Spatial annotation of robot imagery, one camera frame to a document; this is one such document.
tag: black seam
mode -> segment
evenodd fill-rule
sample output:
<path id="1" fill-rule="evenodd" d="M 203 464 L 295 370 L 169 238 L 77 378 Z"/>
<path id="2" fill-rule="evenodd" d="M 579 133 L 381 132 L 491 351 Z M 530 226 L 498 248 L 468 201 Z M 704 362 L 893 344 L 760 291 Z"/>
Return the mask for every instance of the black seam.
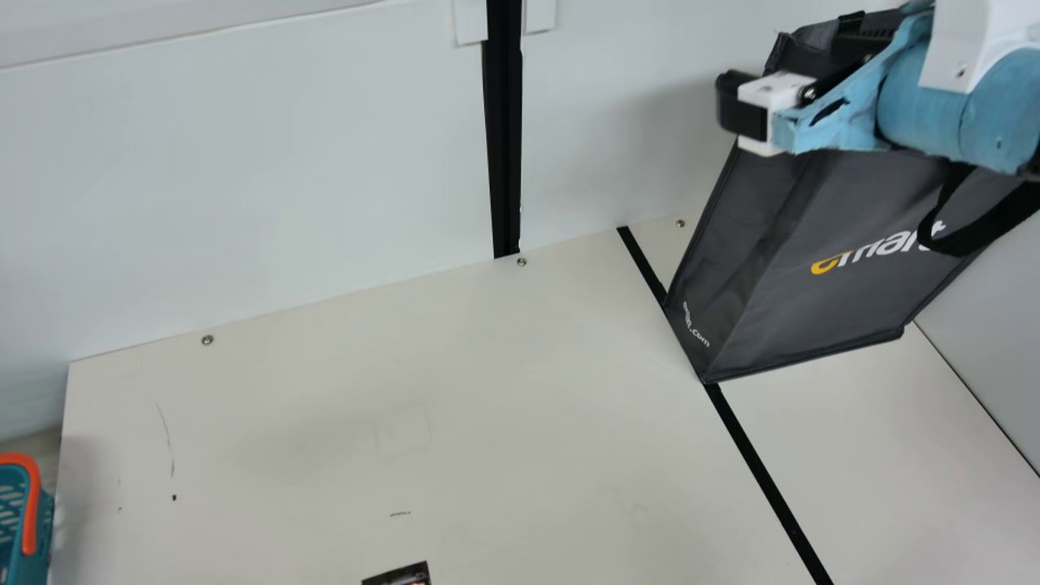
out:
<path id="1" fill-rule="evenodd" d="M 824 567 L 824 563 L 821 562 L 820 557 L 816 556 L 816 552 L 812 549 L 812 544 L 809 543 L 809 539 L 802 532 L 802 527 L 799 526 L 795 513 L 790 511 L 790 507 L 787 506 L 783 494 L 780 493 L 780 488 L 777 487 L 777 484 L 773 481 L 773 477 L 770 476 L 769 469 L 765 468 L 765 463 L 758 456 L 758 452 L 751 444 L 751 439 L 748 438 L 747 433 L 744 432 L 744 428 L 740 427 L 740 422 L 736 419 L 736 414 L 733 413 L 733 409 L 726 402 L 726 397 L 723 396 L 719 384 L 705 384 L 704 391 L 707 392 L 708 400 L 714 405 L 716 412 L 719 413 L 723 425 L 729 431 L 729 436 L 733 439 L 737 451 L 744 457 L 744 462 L 751 470 L 751 475 L 758 482 L 758 488 L 762 490 L 765 500 L 773 507 L 773 512 L 777 515 L 777 519 L 780 520 L 780 526 L 783 527 L 784 532 L 787 533 L 787 538 L 790 539 L 790 543 L 795 546 L 795 551 L 798 552 L 798 556 L 802 558 L 802 563 L 805 564 L 805 568 L 812 577 L 812 581 L 816 585 L 834 585 L 831 577 L 827 574 L 827 568 Z"/>
<path id="2" fill-rule="evenodd" d="M 520 0 L 488 2 L 482 57 L 492 247 L 500 258 L 520 251 Z"/>
<path id="3" fill-rule="evenodd" d="M 654 274 L 646 254 L 643 253 L 640 244 L 635 241 L 632 230 L 628 229 L 628 226 L 622 226 L 618 228 L 618 234 L 621 235 L 621 240 L 625 243 L 625 248 L 628 249 L 628 254 L 632 257 L 632 261 L 635 262 L 635 268 L 640 269 L 643 280 L 646 281 L 647 286 L 650 287 L 650 291 L 653 292 L 653 298 L 657 300 L 658 305 L 661 304 L 665 301 L 665 285 L 660 283 L 657 275 Z"/>
<path id="4" fill-rule="evenodd" d="M 665 296 L 665 287 L 661 285 L 660 280 L 657 275 L 654 274 L 653 269 L 650 266 L 650 262 L 646 258 L 646 254 L 643 253 L 643 249 L 640 247 L 639 241 L 632 236 L 632 231 L 627 227 L 618 228 L 618 234 L 621 236 L 622 241 L 625 243 L 625 248 L 628 249 L 628 253 L 632 257 L 632 261 L 635 262 L 635 266 L 639 268 L 640 274 L 643 275 L 643 280 L 646 281 L 647 286 L 653 294 L 654 299 L 657 300 L 658 305 L 661 303 Z M 676 337 L 675 342 L 678 344 L 679 339 Z M 722 389 L 719 384 L 704 384 L 704 391 L 708 395 L 708 400 L 716 408 L 716 412 L 719 413 L 719 417 L 722 418 L 723 425 L 725 425 L 726 430 L 729 432 L 729 436 L 733 439 L 733 443 L 736 444 L 737 451 L 740 452 L 740 456 L 744 457 L 744 462 L 748 465 L 748 469 L 751 470 L 751 475 L 758 482 L 758 488 L 762 491 L 765 497 L 765 501 L 770 503 L 773 508 L 773 513 L 776 514 L 777 519 L 780 520 L 780 526 L 783 527 L 784 532 L 787 533 L 787 538 L 790 539 L 790 543 L 795 546 L 795 551 L 798 556 L 801 557 L 802 563 L 805 564 L 806 570 L 812 577 L 812 581 L 816 585 L 834 585 L 830 576 L 827 574 L 827 569 L 824 567 L 824 563 L 816 556 L 816 552 L 812 549 L 812 544 L 809 539 L 802 532 L 802 527 L 799 526 L 798 519 L 795 518 L 795 513 L 790 511 L 790 507 L 787 506 L 787 502 L 783 499 L 783 494 L 780 493 L 780 488 L 777 487 L 776 483 L 773 481 L 773 477 L 770 476 L 769 470 L 765 468 L 765 463 L 758 456 L 758 452 L 755 451 L 753 444 L 751 444 L 751 439 L 748 438 L 747 433 L 744 432 L 744 428 L 740 427 L 740 422 L 736 419 L 736 414 L 733 413 L 733 409 L 730 408 L 729 403 L 726 402 L 726 397 L 723 396 Z"/>

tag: plastic basket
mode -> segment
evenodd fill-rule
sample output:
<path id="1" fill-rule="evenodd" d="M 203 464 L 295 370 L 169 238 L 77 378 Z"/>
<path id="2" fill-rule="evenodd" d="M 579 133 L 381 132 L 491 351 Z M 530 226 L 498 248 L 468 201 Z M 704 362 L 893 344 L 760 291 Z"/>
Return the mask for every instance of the plastic basket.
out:
<path id="1" fill-rule="evenodd" d="M 53 520 L 36 462 L 0 453 L 0 585 L 46 585 Z"/>

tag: white table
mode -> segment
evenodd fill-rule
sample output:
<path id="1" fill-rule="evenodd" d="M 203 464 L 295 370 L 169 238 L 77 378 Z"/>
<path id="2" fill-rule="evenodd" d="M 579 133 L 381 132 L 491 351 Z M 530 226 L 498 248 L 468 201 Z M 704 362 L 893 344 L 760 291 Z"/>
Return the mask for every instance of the white table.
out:
<path id="1" fill-rule="evenodd" d="M 72 364 L 53 583 L 810 583 L 618 235 L 526 258 Z"/>

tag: blue foam padding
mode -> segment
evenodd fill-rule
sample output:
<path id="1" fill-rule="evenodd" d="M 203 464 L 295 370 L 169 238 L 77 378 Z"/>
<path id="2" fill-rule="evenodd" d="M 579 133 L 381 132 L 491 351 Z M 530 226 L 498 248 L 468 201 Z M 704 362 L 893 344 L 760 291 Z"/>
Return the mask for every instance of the blue foam padding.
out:
<path id="1" fill-rule="evenodd" d="M 1040 51 L 1020 49 L 968 95 L 919 87 L 928 44 L 892 66 L 878 99 L 878 127 L 905 147 L 1016 174 L 1040 144 Z"/>

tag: black strap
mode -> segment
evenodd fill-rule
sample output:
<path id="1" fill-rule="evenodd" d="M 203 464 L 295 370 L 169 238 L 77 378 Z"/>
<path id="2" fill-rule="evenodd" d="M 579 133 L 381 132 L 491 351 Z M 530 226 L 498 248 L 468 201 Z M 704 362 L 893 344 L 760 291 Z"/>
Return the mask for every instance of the black strap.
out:
<path id="1" fill-rule="evenodd" d="M 1040 209 L 1040 184 L 1023 182 L 983 217 L 941 238 L 932 237 L 935 219 L 972 171 L 970 164 L 954 163 L 939 190 L 939 202 L 917 225 L 917 240 L 930 250 L 963 258 L 989 246 Z"/>

